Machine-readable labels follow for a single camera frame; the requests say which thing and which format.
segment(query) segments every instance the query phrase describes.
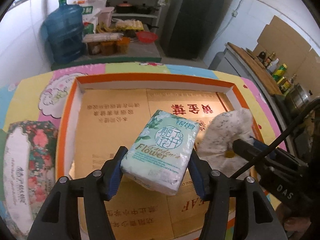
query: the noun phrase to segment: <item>kitchen counter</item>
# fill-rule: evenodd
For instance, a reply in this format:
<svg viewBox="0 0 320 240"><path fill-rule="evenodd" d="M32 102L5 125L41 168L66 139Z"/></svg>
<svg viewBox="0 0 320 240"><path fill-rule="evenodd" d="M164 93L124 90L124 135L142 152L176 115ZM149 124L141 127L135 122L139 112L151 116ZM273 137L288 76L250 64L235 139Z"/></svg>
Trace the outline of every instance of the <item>kitchen counter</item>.
<svg viewBox="0 0 320 240"><path fill-rule="evenodd" d="M148 27L143 25L144 29L148 31ZM114 54L110 56L99 55L86 55L79 57L78 59L67 63L57 64L53 63L51 70L57 70L67 67L86 65L86 64L99 64L99 63L115 63L115 62L161 62L161 56L155 43L142 43L136 39L129 44L127 54Z"/></svg>
<svg viewBox="0 0 320 240"><path fill-rule="evenodd" d="M262 69L244 49L236 45L228 42L224 52L224 58L215 70L251 80L258 88L263 100L268 104L281 131L284 131L287 125L272 97L272 95L282 95L282 93L272 76L265 69ZM286 145L291 154L296 152L291 136L287 137Z"/></svg>

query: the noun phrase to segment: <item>water jug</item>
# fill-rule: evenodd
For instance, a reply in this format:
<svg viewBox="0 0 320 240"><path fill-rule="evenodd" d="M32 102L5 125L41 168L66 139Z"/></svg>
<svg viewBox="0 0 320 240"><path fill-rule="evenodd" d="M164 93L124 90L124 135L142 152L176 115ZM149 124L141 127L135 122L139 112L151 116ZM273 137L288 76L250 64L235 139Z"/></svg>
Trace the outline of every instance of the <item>water jug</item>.
<svg viewBox="0 0 320 240"><path fill-rule="evenodd" d="M58 64L66 64L79 58L85 51L82 43L82 8L69 5L67 0L59 0L59 8L44 21L53 59Z"/></svg>

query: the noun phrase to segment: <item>white cloth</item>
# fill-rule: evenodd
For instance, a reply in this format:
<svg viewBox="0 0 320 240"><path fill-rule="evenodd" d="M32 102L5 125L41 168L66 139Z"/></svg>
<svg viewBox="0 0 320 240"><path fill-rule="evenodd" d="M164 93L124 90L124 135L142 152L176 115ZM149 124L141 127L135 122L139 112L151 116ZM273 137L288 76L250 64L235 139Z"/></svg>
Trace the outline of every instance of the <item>white cloth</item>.
<svg viewBox="0 0 320 240"><path fill-rule="evenodd" d="M232 149L236 139L253 144L252 114L249 109L225 112L217 115L208 127L204 138L197 149L199 158L209 163L213 170L221 171L227 177L241 168L247 161L240 156L225 157L225 151ZM244 179L249 171L239 176Z"/></svg>

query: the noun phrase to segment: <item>metal screw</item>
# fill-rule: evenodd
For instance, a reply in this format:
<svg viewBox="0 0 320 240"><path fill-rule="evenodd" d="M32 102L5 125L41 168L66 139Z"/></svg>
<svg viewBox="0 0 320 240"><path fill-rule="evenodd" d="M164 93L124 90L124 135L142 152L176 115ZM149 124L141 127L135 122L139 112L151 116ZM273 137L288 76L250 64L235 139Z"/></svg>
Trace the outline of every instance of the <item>metal screw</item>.
<svg viewBox="0 0 320 240"><path fill-rule="evenodd" d="M254 183L254 178L253 177L247 177L247 182Z"/></svg>
<svg viewBox="0 0 320 240"><path fill-rule="evenodd" d="M96 170L96 171L93 172L93 175L95 177L99 177L101 174L102 174L102 172L100 170Z"/></svg>
<svg viewBox="0 0 320 240"><path fill-rule="evenodd" d="M218 176L220 176L220 171L212 170L212 171L211 171L211 175L212 175L212 176L215 176L215 177L218 177Z"/></svg>
<svg viewBox="0 0 320 240"><path fill-rule="evenodd" d="M67 182L67 180L68 180L67 177L61 177L61 178L59 179L59 182L60 182L60 183L65 183L65 182Z"/></svg>

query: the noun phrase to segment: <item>black refrigerator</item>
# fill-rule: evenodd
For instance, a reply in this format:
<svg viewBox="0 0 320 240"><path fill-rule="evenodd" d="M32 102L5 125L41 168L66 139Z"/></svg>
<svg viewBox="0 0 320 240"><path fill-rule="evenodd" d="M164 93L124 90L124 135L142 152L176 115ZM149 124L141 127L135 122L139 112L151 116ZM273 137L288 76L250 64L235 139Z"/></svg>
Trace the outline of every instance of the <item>black refrigerator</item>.
<svg viewBox="0 0 320 240"><path fill-rule="evenodd" d="M171 0L160 45L168 57L193 59L208 46L224 0Z"/></svg>

